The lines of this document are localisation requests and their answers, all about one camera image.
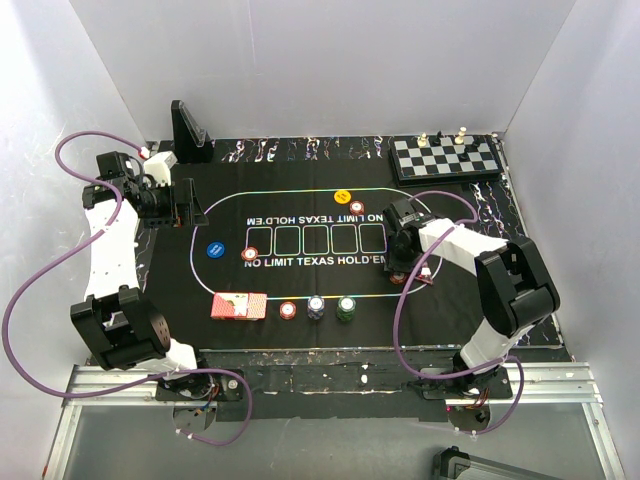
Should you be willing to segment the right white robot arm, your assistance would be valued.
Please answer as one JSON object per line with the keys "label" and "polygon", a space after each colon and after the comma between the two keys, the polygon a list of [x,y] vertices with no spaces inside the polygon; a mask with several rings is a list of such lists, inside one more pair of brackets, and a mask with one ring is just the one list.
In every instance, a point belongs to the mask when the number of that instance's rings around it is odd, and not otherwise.
{"label": "right white robot arm", "polygon": [[448,373],[433,374],[409,367],[413,387],[425,397],[484,395],[501,380],[509,351],[533,327],[556,312],[560,297],[533,240],[491,237],[468,229],[468,220],[452,221],[418,211],[411,200],[397,200],[383,211],[390,228],[385,268],[406,280],[394,312],[392,342],[401,349],[399,327],[412,283],[438,256],[475,276],[482,320],[453,358]]}

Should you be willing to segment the blue small blind button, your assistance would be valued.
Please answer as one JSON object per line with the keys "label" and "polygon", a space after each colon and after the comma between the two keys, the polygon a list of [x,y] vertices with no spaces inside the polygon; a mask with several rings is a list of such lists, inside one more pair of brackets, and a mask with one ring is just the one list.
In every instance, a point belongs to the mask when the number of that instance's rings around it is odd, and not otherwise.
{"label": "blue small blind button", "polygon": [[222,242],[212,242],[206,248],[206,254],[211,259],[219,259],[225,254],[226,248]]}

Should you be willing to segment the blue poker chip stack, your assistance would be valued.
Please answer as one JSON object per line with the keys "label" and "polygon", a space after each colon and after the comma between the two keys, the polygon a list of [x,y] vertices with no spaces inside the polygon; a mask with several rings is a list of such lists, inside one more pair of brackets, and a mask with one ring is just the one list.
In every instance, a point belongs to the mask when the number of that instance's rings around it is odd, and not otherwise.
{"label": "blue poker chip stack", "polygon": [[312,320],[320,320],[324,316],[325,301],[322,296],[311,296],[307,301],[307,316]]}

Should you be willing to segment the yellow big blind button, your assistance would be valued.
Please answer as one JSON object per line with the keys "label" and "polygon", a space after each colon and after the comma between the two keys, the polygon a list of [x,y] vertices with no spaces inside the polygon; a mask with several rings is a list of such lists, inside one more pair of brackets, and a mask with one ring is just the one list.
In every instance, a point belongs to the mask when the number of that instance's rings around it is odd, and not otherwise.
{"label": "yellow big blind button", "polygon": [[348,190],[337,190],[333,195],[334,201],[338,204],[345,205],[351,202],[351,193]]}

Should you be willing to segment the red poker chip stack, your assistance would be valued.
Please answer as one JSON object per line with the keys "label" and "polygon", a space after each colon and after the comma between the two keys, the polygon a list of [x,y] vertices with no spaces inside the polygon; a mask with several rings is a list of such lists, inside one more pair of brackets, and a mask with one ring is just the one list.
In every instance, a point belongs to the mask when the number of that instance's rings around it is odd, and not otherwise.
{"label": "red poker chip stack", "polygon": [[296,305],[293,302],[283,302],[279,307],[279,315],[283,320],[291,320],[296,316]]}

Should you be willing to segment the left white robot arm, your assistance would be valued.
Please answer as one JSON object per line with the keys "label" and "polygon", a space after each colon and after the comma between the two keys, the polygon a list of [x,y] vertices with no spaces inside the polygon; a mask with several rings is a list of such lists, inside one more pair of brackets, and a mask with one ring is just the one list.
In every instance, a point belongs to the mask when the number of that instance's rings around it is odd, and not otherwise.
{"label": "left white robot arm", "polygon": [[139,367],[165,375],[163,388],[191,400],[211,396],[215,380],[197,365],[192,346],[173,339],[161,312],[140,288],[136,232],[207,221],[194,182],[171,179],[173,152],[156,153],[134,168],[133,158],[109,152],[96,158],[100,175],[82,194],[92,233],[84,301],[70,309],[72,324],[105,370]]}

